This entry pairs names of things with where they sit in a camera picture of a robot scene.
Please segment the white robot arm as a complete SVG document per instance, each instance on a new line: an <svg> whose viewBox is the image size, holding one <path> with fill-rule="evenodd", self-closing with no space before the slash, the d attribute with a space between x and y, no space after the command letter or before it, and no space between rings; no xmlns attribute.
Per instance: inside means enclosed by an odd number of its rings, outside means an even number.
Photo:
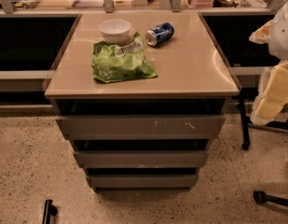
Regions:
<svg viewBox="0 0 288 224"><path fill-rule="evenodd" d="M250 35L249 40L268 44L269 53L280 59L273 68L264 69L252 108L251 122L266 125L288 103L288 0L271 21Z"/></svg>

